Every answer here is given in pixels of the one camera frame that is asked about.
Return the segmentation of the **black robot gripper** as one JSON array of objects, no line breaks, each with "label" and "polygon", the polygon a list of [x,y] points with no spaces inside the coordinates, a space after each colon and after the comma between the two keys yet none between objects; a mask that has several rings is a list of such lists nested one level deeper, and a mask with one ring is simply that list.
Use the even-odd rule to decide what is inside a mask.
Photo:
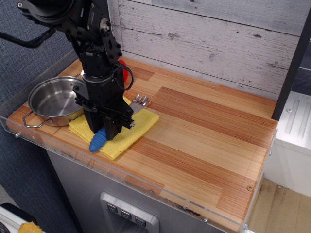
[{"label": "black robot gripper", "polygon": [[113,72],[106,77],[82,75],[86,87],[75,87],[76,103],[84,109],[84,115],[93,133],[103,126],[107,140],[134,126],[133,110],[123,99],[127,90],[122,72]]}]

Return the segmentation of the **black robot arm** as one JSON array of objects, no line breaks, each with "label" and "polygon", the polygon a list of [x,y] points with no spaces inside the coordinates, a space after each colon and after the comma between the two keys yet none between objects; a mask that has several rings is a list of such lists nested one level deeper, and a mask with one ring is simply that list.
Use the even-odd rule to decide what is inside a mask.
[{"label": "black robot arm", "polygon": [[36,24],[63,32],[83,67],[82,86],[75,86],[90,129],[105,129],[112,140],[123,127],[132,128],[133,110],[123,99],[124,70],[121,44],[113,36],[105,0],[21,0],[22,14]]}]

